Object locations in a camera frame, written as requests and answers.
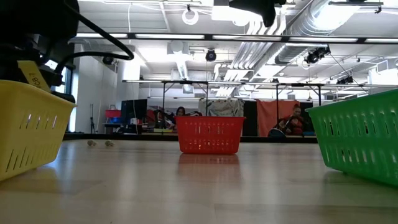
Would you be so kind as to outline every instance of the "wooden floor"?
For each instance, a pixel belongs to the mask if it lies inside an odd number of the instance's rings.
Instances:
[[[327,169],[316,144],[62,144],[57,160],[0,183],[5,224],[398,223],[398,190]]]

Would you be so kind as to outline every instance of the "wall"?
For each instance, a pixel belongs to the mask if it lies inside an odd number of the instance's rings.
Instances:
[[[139,98],[139,83],[124,83],[123,80],[138,80],[140,66],[133,61],[118,62],[118,81],[116,91],[116,107],[121,109],[123,100],[136,100]]]
[[[368,71],[368,82],[372,85],[398,85],[398,70],[390,69],[377,72],[376,69]],[[369,94],[382,93],[384,91],[393,90],[395,88],[372,88]]]
[[[195,93],[204,93],[203,90],[195,86]],[[140,88],[139,89],[139,98],[147,99],[148,97],[162,97],[163,96],[163,88]],[[182,88],[171,88],[169,89],[165,97],[187,97],[193,98],[195,94],[183,94]],[[162,99],[148,99],[148,106],[160,106],[162,107]],[[181,100],[181,99],[165,99],[165,108],[178,108],[179,106],[183,106],[186,109],[198,109],[199,108],[199,100]]]
[[[77,45],[75,51],[82,51],[82,47]],[[98,132],[104,133],[103,123],[106,121],[104,112],[109,105],[116,103],[117,74],[93,57],[76,58],[74,64],[76,66],[74,72],[78,73],[75,131],[90,133],[90,104],[93,104],[95,128],[97,129],[99,124]]]

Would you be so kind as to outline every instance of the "curtain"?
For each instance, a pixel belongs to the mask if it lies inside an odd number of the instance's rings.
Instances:
[[[279,119],[293,114],[294,105],[300,104],[294,101],[279,101]],[[257,115],[259,136],[268,137],[268,132],[277,124],[276,101],[257,100]]]
[[[243,116],[243,100],[209,100],[207,116]],[[206,116],[206,100],[199,101],[199,110]]]

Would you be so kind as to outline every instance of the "fluorescent light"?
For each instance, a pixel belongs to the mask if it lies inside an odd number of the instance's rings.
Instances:
[[[127,38],[127,34],[110,34],[114,38]],[[78,38],[104,38],[100,34],[95,33],[78,33],[76,35]]]
[[[358,38],[336,38],[336,37],[291,37],[289,41],[297,42],[349,42],[355,43]]]
[[[280,41],[281,37],[268,37],[264,35],[214,35],[215,40],[242,40],[242,41]]]
[[[189,3],[193,6],[201,6],[202,3],[200,1],[174,1],[174,0],[168,0],[168,1],[160,1],[160,0],[152,0],[152,1],[145,1],[145,0],[78,0],[80,2],[103,2],[105,4],[159,4],[160,2],[164,4],[186,4]]]
[[[312,44],[312,43],[286,43],[288,47],[327,47],[327,44]]]
[[[161,97],[161,96],[150,96],[150,97],[148,97],[148,99],[160,99],[160,100],[163,100],[163,97]],[[174,97],[165,97],[165,99],[170,100],[170,99],[174,99]]]
[[[369,6],[382,6],[384,5],[383,2],[339,2],[339,1],[330,1],[329,6],[362,6],[362,7],[369,7]]]
[[[163,100],[161,96],[150,96],[148,99],[160,99]],[[199,97],[165,97],[165,100],[200,100]]]
[[[236,21],[247,24],[249,21],[261,21],[262,17],[256,13],[235,9],[229,6],[213,6],[211,20],[214,21]]]
[[[200,39],[205,38],[204,35],[198,34],[136,34],[137,39]]]
[[[365,40],[365,43],[398,43],[398,39],[385,39],[385,38],[369,38]]]
[[[277,85],[278,83],[246,83],[246,85]]]
[[[124,82],[132,83],[162,83],[160,80],[123,80]]]
[[[208,82],[209,84],[240,85],[241,82]]]
[[[208,98],[207,100],[235,100],[235,99],[231,99],[231,98]]]

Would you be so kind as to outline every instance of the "yellow basket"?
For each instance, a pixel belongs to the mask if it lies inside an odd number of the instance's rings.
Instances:
[[[75,104],[0,80],[0,180],[55,160]]]

